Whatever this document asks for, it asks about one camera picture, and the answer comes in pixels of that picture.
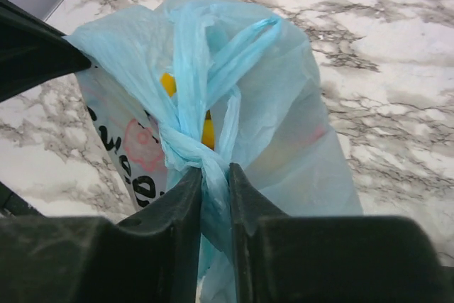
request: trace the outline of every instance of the black object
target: black object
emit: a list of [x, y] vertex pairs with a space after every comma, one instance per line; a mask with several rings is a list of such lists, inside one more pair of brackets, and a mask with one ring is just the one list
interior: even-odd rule
[[0, 219], [5, 303], [193, 302], [201, 172], [118, 226], [103, 218]]
[[[61, 32], [7, 0], [0, 34], [0, 101], [90, 66]], [[238, 303], [453, 301], [453, 270], [408, 219], [292, 218], [234, 164], [230, 191]], [[0, 300], [192, 303], [200, 205], [195, 169], [118, 226], [41, 217], [0, 183], [0, 209], [16, 217], [0, 219]]]
[[63, 33], [0, 0], [0, 101], [91, 63]]

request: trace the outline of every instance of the white marble table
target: white marble table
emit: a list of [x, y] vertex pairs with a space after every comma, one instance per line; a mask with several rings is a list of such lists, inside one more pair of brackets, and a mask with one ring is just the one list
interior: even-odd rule
[[[161, 1], [64, 0], [48, 23]], [[365, 212], [415, 219], [454, 265], [454, 0], [244, 1], [310, 35]], [[0, 151], [0, 180], [44, 214], [133, 213], [72, 75], [0, 104]]]

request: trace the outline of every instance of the plastic bag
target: plastic bag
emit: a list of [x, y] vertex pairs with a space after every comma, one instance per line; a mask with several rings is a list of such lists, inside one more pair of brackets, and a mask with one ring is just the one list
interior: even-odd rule
[[[236, 300], [229, 162], [288, 214], [361, 214], [309, 39], [289, 21], [236, 0], [166, 0], [155, 11], [118, 11], [67, 39], [96, 65], [77, 79], [101, 138], [109, 131], [123, 139], [112, 144], [104, 134], [103, 142], [138, 206], [188, 167], [202, 169], [203, 302]], [[160, 84], [164, 73], [175, 78], [173, 97]], [[215, 150], [200, 142], [208, 110]], [[147, 152], [135, 155], [141, 141]]]

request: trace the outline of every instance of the yellow object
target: yellow object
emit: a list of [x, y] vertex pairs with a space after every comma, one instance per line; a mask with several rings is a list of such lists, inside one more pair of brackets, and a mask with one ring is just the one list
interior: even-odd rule
[[[170, 97], [172, 97], [174, 93], [177, 92], [177, 84], [175, 83], [175, 79], [171, 75], [165, 73], [161, 78], [161, 84]], [[201, 142], [206, 147], [214, 149], [215, 139], [216, 136], [214, 134], [213, 121], [211, 120], [210, 111], [207, 111]]]

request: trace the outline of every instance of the pink logo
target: pink logo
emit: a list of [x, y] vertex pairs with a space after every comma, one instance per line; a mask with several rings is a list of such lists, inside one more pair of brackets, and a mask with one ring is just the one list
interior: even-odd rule
[[143, 127], [136, 119], [126, 127], [123, 147], [129, 160], [138, 163], [147, 172], [163, 166], [164, 152], [151, 128]]

